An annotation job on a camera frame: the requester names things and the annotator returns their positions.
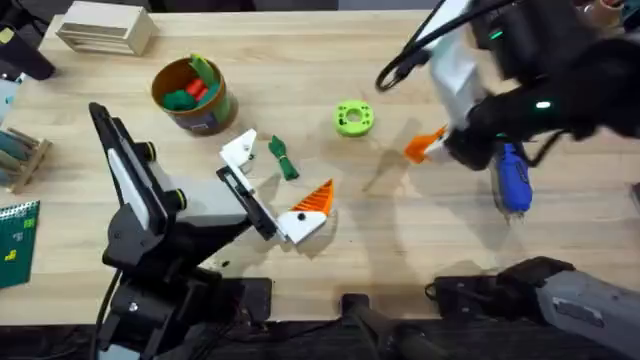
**white plastic part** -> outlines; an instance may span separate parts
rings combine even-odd
[[[107,151],[107,158],[109,159],[109,167],[111,167],[113,175],[116,180],[118,180],[122,201],[125,204],[131,205],[131,209],[133,209],[133,213],[136,214],[142,228],[145,230],[149,229],[149,210],[147,210],[140,193],[138,193],[138,190],[136,190],[136,187],[133,185],[133,180],[131,180],[129,173],[124,168],[120,156],[115,150],[109,149]]]
[[[319,211],[287,211],[278,216],[278,227],[286,231],[288,240],[298,244],[326,221],[327,216]]]
[[[252,153],[253,142],[255,141],[256,136],[256,131],[250,129],[224,145],[220,152],[222,160],[224,160],[231,171],[233,171],[238,181],[240,181],[251,194],[254,194],[255,190],[249,183],[249,179],[247,179],[245,174],[248,173],[251,168],[251,160],[254,157]],[[264,204],[262,204],[260,199],[257,197],[254,197],[254,199],[264,210],[265,214],[267,214],[267,216],[269,216],[274,222],[278,235],[282,240],[289,240],[294,244],[298,244],[311,235],[311,233],[322,226],[322,224],[327,220],[327,216],[324,213],[315,211],[288,211],[278,216],[276,220]],[[304,220],[300,220],[298,218],[300,213],[304,214]]]
[[[444,164],[454,160],[444,145],[444,139],[446,139],[447,136],[448,133],[445,133],[442,139],[436,140],[425,149],[424,154],[429,157],[430,162],[434,164]]]
[[[465,13],[470,4],[471,0],[445,1],[417,40]],[[438,97],[449,114],[448,131],[424,151],[434,163],[453,160],[444,146],[444,141],[451,129],[462,130],[469,125],[467,114],[475,104],[487,96],[478,75],[478,65],[464,44],[464,31],[458,28],[425,46],[432,53],[429,60],[431,78]]]
[[[254,158],[253,143],[256,140],[257,133],[253,129],[247,130],[244,134],[233,139],[222,147],[220,157],[229,166],[231,171],[238,177],[242,186],[253,193],[253,187],[244,174],[251,171],[251,161]]]

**brown cup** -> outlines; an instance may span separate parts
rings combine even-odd
[[[207,62],[211,65],[220,83],[218,92],[211,100],[195,109],[186,111],[173,111],[163,106],[165,94],[185,89],[193,79],[198,77],[196,71],[189,66],[189,62],[189,58],[176,60],[160,70],[153,79],[151,95],[156,104],[181,128],[198,135],[216,134],[233,121],[238,105],[233,94],[227,90],[222,73],[210,60]]]

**green toy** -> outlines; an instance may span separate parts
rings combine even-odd
[[[373,127],[373,110],[364,101],[341,102],[333,113],[333,125],[340,135],[363,136]]]
[[[193,110],[197,105],[196,99],[184,90],[176,90],[162,98],[162,106],[171,111]]]
[[[287,157],[286,145],[275,135],[273,135],[269,143],[269,151],[278,159],[285,180],[297,179],[300,176]]]
[[[207,88],[219,86],[216,74],[207,60],[198,54],[191,54],[191,62],[189,65],[198,73],[198,77],[202,79]]]
[[[211,86],[209,90],[207,90],[207,93],[202,97],[202,99],[198,101],[198,107],[208,103],[211,99],[213,99],[219,88],[220,84],[213,84],[213,86]]]
[[[39,201],[0,209],[0,288],[29,282],[39,209]]]

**green object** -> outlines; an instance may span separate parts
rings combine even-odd
[[[219,88],[220,88],[220,84],[213,84],[213,86],[211,88],[209,88],[209,90],[207,90],[207,93],[204,94],[202,99],[200,99],[200,101],[198,101],[198,106],[202,106],[202,105],[208,103],[211,99],[213,99],[213,97],[218,92]]]
[[[39,209],[40,201],[0,209],[0,288],[29,282]]]
[[[186,111],[195,109],[198,105],[196,99],[184,90],[176,90],[165,94],[162,98],[162,106],[171,111]]]
[[[536,103],[536,109],[544,110],[551,107],[551,101],[538,101]]]
[[[373,127],[373,110],[364,101],[341,102],[333,113],[333,125],[340,135],[363,136]]]
[[[297,179],[300,176],[287,157],[287,146],[275,135],[273,135],[269,143],[269,151],[278,159],[285,180]]]
[[[491,34],[490,38],[491,38],[491,40],[495,40],[495,39],[499,38],[500,36],[502,36],[502,34],[504,34],[504,32],[499,30],[499,31],[496,31],[493,34]]]
[[[218,85],[218,80],[216,79],[216,74],[209,65],[209,62],[205,60],[202,56],[198,54],[191,54],[191,62],[189,65],[193,68],[193,70],[198,73],[198,77],[202,79],[207,88],[212,88],[213,86]]]
[[[27,146],[4,131],[0,131],[0,150],[20,161],[29,159]]]

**black cable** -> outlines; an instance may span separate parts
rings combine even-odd
[[[430,291],[431,289],[435,288],[435,283],[430,283],[427,286],[425,286],[424,288],[424,294],[427,296],[427,298],[431,301],[436,301],[436,297],[435,294],[432,294]],[[484,303],[490,303],[493,301],[493,298],[489,297],[489,296],[485,296],[485,295],[481,295],[478,294],[476,292],[473,291],[469,291],[466,290],[464,288],[459,288],[459,287],[449,287],[449,286],[439,286],[440,289],[442,290],[448,290],[448,291],[452,291],[455,293],[458,293],[462,296],[466,296],[468,298],[477,300],[479,302],[484,302]]]
[[[400,52],[400,54],[398,54],[393,60],[391,60],[382,69],[382,71],[380,71],[380,74],[376,78],[376,88],[378,89],[378,91],[384,92],[384,91],[387,91],[387,90],[391,89],[393,86],[395,86],[400,81],[402,81],[404,78],[396,77],[391,82],[384,83],[384,81],[386,80],[387,76],[389,76],[389,74],[391,73],[392,70],[394,70],[396,68],[399,68],[399,66],[403,62],[405,62],[411,56],[414,56],[415,54],[417,54],[419,51],[423,50],[423,48],[425,46],[427,46],[430,42],[438,39],[439,37],[441,37],[443,35],[446,35],[447,33],[457,29],[458,27],[468,23],[471,20],[474,20],[477,17],[485,15],[485,14],[487,14],[487,13],[489,13],[491,11],[497,10],[497,9],[499,9],[501,7],[507,6],[507,5],[509,5],[509,4],[513,3],[513,2],[514,2],[514,0],[497,0],[493,4],[488,4],[488,5],[482,6],[482,7],[478,8],[478,9],[468,11],[468,12],[456,17],[455,19],[447,22],[446,24],[440,26],[436,30],[430,32],[429,34],[427,34],[422,39],[414,42],[411,46],[405,47]]]
[[[427,27],[427,25],[431,22],[431,19],[433,19],[434,16],[436,16],[436,12],[438,10],[440,10],[440,7],[442,6],[442,4],[444,4],[444,2],[447,0],[440,0],[438,1],[438,3],[436,4],[436,6],[433,7],[433,9],[431,10],[431,12],[429,13],[429,15],[427,16],[427,18],[422,22],[422,24],[420,25],[420,27],[418,27],[418,30],[416,30],[415,33],[413,33],[413,35],[411,36],[411,38],[409,39],[409,41],[407,41],[407,43],[404,45],[404,49],[408,48],[409,46],[411,46],[411,44],[413,42],[416,41],[416,39],[418,38],[418,36],[420,36],[420,34],[422,33],[422,31],[424,30],[424,28]]]
[[[522,142],[519,142],[519,141],[513,142],[513,145],[514,145],[513,148],[515,150],[516,155],[518,155],[527,164],[527,166],[536,167],[542,162],[542,160],[544,160],[544,158],[549,153],[549,150],[551,150],[551,148],[556,144],[556,142],[560,140],[560,137],[563,134],[566,134],[568,132],[569,131],[567,130],[558,130],[555,133],[553,133],[553,135],[551,135],[551,137],[547,139],[544,145],[542,145],[542,147],[540,148],[540,150],[536,154],[536,157],[533,160],[529,159],[527,152],[524,150],[524,146],[522,145]]]
[[[225,335],[231,331],[235,325],[233,323],[229,324],[226,328],[219,330],[216,332],[215,336],[212,336],[209,341],[207,341],[204,345],[202,345],[198,350],[194,351],[191,356],[189,356],[189,360],[204,360],[206,359],[211,351],[216,348],[220,339],[224,338]]]
[[[96,326],[93,329],[93,334],[91,335],[91,344],[89,350],[89,360],[95,360],[98,358],[98,333],[100,332],[100,328],[102,328],[102,323],[104,322],[104,314],[107,312],[107,306],[109,305],[109,301],[111,300],[111,296],[113,296],[113,291],[116,288],[116,284],[118,280],[120,280],[120,276],[122,275],[122,270],[116,270],[115,274],[111,278],[111,282],[109,283],[109,287],[107,287],[107,291],[104,294],[104,298],[102,298],[102,304],[100,304],[100,310],[98,310],[98,316],[96,318]]]
[[[66,356],[69,356],[73,353],[75,353],[76,351],[78,351],[77,347],[71,348],[69,350],[57,353],[57,354],[52,354],[49,356],[10,356],[8,358],[5,358],[5,360],[54,360],[54,359],[60,359],[60,358],[64,358]]]
[[[318,326],[314,326],[311,327],[309,329],[305,329],[302,331],[299,331],[297,333],[293,333],[290,334],[288,336],[285,336],[283,338],[265,338],[265,339],[236,339],[236,338],[231,338],[228,336],[224,336],[225,340],[231,341],[231,342],[236,342],[236,343],[241,343],[241,344],[259,344],[259,343],[282,343],[282,342],[286,342],[289,341],[291,339],[306,335],[306,334],[311,334],[314,333],[316,331],[322,330],[322,329],[327,329],[330,328],[332,326],[338,325],[339,323],[342,322],[342,318],[338,318],[336,320],[332,320],[332,321],[328,321],[324,324],[318,325]]]

